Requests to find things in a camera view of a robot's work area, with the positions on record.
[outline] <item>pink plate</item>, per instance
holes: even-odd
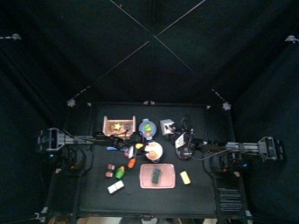
[[[162,170],[158,184],[152,183],[155,168]],[[175,171],[172,164],[142,164],[140,186],[146,189],[164,189],[175,187]]]

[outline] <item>green object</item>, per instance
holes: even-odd
[[[144,131],[151,131],[151,130],[152,130],[152,127],[151,127],[150,124],[147,124],[147,125],[144,126]]]
[[[160,173],[162,173],[162,170],[158,168],[154,168],[152,183],[156,185],[159,183]]]
[[[116,178],[118,179],[122,179],[126,175],[126,167],[124,166],[120,166],[118,169],[116,169]]]

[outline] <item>wooden crate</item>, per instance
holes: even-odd
[[[103,133],[107,136],[116,135],[118,137],[127,139],[136,131],[136,117],[132,120],[108,120],[104,116]]]

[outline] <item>white block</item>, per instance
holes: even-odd
[[[118,190],[116,185],[112,185],[112,186],[108,187],[108,192],[110,193],[114,193],[116,190]]]
[[[115,183],[115,186],[116,186],[116,189],[119,190],[122,187],[124,187],[124,183],[122,180],[119,180],[116,183]]]
[[[107,189],[108,189],[108,192],[110,193],[114,193],[115,191],[118,191],[122,187],[124,187],[124,183],[122,180],[119,180],[112,186],[110,186]]]

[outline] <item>yellow sponge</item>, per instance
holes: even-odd
[[[186,185],[188,185],[191,183],[191,180],[190,180],[190,177],[188,177],[188,174],[187,174],[187,171],[183,171],[182,173],[182,181]]]

